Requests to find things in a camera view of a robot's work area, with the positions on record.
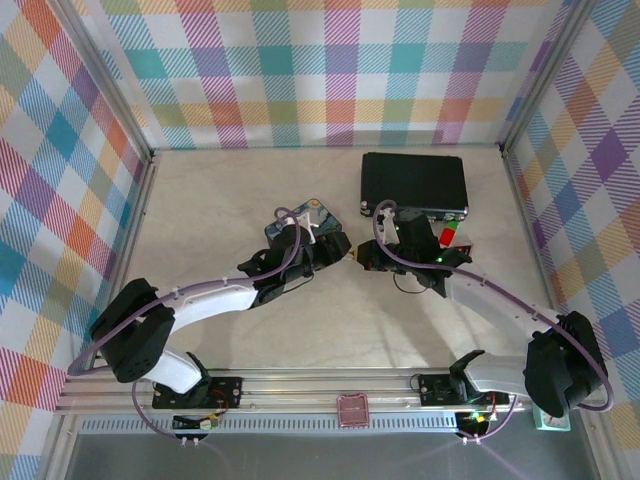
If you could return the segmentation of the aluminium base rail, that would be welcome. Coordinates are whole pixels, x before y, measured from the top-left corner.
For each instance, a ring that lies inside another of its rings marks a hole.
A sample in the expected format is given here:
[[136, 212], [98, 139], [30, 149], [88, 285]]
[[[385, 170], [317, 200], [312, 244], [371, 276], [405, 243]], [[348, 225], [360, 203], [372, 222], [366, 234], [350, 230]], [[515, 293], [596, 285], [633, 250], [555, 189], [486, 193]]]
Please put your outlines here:
[[[240, 406], [232, 413], [319, 414], [337, 411], [340, 394], [364, 393], [372, 413], [402, 411], [492, 411], [505, 412], [508, 406], [427, 406], [410, 387], [415, 374], [448, 374], [445, 369], [415, 368], [319, 368], [319, 369], [211, 369], [210, 377], [241, 377]], [[137, 399], [149, 413], [206, 413], [205, 409], [167, 409], [152, 407], [154, 386], [142, 382], [137, 387]]]

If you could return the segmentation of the base connector board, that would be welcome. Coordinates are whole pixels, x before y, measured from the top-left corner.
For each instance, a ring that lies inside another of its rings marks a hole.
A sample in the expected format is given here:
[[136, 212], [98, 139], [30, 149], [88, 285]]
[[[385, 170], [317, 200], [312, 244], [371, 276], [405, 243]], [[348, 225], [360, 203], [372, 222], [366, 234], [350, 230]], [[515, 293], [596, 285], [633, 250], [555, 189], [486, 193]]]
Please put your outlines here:
[[174, 430], [203, 430], [210, 431], [218, 428], [223, 415], [211, 413], [203, 417], [174, 415], [172, 417], [172, 428]]
[[458, 412], [455, 414], [457, 435], [461, 438], [485, 436], [492, 431], [492, 425], [497, 421], [496, 413], [488, 411]]

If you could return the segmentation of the starry night painting box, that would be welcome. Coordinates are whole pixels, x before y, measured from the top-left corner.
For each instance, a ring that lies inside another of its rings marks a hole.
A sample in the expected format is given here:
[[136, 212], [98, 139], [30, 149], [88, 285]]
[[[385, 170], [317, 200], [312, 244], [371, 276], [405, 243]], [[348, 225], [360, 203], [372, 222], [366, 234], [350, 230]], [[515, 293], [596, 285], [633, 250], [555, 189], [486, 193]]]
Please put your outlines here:
[[[314, 230], [316, 236], [316, 242], [321, 236], [325, 236], [331, 233], [337, 233], [342, 231], [342, 224], [340, 221], [329, 211], [329, 209], [322, 204], [322, 202], [316, 198], [311, 198], [303, 204], [295, 207], [291, 212], [297, 217], [299, 214], [309, 211], [313, 218], [313, 221], [319, 224], [319, 227]], [[282, 229], [287, 225], [292, 225], [293, 220], [291, 217], [285, 217], [280, 219], [282, 213], [276, 214], [276, 220], [271, 224], [268, 224], [264, 233], [269, 243], [281, 233]]]

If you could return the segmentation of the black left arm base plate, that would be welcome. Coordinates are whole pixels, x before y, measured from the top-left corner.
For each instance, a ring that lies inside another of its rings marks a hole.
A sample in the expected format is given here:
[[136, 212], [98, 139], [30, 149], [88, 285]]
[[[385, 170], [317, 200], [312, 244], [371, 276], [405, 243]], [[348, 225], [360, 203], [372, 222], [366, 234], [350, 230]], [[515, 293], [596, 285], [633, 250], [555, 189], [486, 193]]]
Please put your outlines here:
[[237, 409], [241, 401], [242, 383], [241, 377], [207, 377], [184, 394], [156, 384], [152, 407], [157, 410]]

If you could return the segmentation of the left base connector board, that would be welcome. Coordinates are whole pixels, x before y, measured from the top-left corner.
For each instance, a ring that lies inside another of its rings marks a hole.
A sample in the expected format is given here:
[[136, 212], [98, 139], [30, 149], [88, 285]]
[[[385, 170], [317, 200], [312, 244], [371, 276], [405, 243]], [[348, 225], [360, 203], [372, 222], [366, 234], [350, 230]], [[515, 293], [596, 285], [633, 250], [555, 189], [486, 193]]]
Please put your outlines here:
[[172, 417], [172, 428], [174, 430], [203, 430], [210, 431], [218, 428], [223, 415], [211, 413], [203, 417], [174, 415]]

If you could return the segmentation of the mint green small box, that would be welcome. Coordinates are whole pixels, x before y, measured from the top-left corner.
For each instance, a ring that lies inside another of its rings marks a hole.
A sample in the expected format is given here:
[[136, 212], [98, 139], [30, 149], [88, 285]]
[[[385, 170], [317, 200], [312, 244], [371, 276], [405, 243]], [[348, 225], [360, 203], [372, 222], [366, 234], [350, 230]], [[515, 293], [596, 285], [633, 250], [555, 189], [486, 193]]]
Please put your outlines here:
[[544, 412], [537, 405], [532, 406], [532, 413], [536, 429], [539, 431], [569, 432], [571, 430], [571, 423], [568, 415], [563, 417], [553, 417], [552, 415]]

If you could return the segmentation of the right base connector board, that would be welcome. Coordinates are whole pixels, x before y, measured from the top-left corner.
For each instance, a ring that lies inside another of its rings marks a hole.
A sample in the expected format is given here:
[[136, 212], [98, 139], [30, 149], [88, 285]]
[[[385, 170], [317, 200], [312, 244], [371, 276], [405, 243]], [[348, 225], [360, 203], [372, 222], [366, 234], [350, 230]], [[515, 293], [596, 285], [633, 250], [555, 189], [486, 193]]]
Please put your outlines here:
[[455, 414], [457, 435], [461, 438], [485, 436], [492, 431], [492, 425], [497, 421], [496, 413], [488, 411], [458, 412]]

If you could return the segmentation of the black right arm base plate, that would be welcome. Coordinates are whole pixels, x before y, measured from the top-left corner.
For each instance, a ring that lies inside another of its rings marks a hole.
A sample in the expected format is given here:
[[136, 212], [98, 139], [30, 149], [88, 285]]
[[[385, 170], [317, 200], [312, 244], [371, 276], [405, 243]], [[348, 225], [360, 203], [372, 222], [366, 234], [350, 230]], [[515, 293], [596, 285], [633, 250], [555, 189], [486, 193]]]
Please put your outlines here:
[[479, 392], [449, 374], [415, 374], [411, 377], [410, 387], [419, 395], [423, 407], [492, 407], [510, 404], [510, 397], [506, 393]]

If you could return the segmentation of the black hard case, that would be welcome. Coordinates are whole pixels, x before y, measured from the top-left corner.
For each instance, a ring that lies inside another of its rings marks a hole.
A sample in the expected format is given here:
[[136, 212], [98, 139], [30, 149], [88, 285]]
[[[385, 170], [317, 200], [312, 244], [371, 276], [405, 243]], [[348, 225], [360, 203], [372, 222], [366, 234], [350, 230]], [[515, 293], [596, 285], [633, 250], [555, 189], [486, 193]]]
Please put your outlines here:
[[463, 160], [456, 156], [368, 152], [360, 171], [360, 213], [370, 217], [384, 200], [399, 214], [464, 220], [469, 212]]

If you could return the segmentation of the aluminium left corner post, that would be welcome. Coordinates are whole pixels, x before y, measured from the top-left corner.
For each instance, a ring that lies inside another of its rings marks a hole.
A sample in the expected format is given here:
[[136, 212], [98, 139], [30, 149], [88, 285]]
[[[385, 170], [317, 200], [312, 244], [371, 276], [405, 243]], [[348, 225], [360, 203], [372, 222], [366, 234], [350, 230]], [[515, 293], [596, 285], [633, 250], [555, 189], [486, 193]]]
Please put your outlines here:
[[153, 159], [154, 149], [147, 142], [132, 110], [71, 0], [47, 0], [47, 2], [69, 35], [71, 42], [85, 63], [87, 71], [103, 94], [124, 132], [141, 156], [150, 163]]

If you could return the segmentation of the pink square tag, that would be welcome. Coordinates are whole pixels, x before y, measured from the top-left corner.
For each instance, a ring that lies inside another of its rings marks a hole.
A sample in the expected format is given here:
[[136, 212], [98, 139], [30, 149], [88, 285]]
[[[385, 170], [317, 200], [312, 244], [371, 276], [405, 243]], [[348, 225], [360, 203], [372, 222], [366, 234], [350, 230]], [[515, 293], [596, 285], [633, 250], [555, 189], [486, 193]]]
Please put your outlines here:
[[368, 398], [364, 393], [340, 394], [336, 399], [340, 428], [361, 428], [370, 424]]

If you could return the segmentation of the aluminium corner post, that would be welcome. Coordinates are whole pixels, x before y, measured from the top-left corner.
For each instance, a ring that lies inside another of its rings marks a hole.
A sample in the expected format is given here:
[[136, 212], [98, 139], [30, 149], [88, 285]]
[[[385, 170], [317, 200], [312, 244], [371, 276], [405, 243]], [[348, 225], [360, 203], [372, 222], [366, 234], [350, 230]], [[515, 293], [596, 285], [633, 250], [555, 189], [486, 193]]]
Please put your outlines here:
[[103, 94], [124, 132], [141, 156], [150, 163], [153, 159], [154, 149], [147, 142], [132, 110], [71, 0], [47, 0], [47, 2], [69, 35], [71, 42], [85, 63], [87, 71]]
[[495, 137], [501, 152], [523, 135], [598, 1], [548, 0], [502, 107], [504, 119]]

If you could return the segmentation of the aluminium left side rail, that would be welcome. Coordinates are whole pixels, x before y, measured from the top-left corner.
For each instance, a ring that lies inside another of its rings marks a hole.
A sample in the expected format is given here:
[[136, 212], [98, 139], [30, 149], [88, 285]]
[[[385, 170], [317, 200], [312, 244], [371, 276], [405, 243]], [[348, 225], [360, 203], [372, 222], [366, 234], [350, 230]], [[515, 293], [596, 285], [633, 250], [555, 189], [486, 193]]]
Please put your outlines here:
[[[126, 283], [161, 158], [162, 151], [152, 149], [150, 158], [143, 163], [141, 183], [134, 197], [135, 202], [125, 228], [122, 251], [117, 257], [114, 279], [102, 307], [113, 300]], [[36, 480], [64, 480], [84, 417], [84, 413], [71, 411], [54, 414], [45, 441], [43, 460], [35, 477]]]

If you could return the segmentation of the aluminium right corner post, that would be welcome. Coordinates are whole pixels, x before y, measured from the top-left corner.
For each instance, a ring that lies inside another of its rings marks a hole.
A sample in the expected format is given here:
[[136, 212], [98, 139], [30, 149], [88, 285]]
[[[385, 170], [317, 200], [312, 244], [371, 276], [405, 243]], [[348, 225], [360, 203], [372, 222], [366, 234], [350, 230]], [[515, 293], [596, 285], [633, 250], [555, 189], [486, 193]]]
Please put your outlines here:
[[495, 137], [501, 152], [523, 135], [598, 1], [548, 0], [502, 107], [504, 119]]

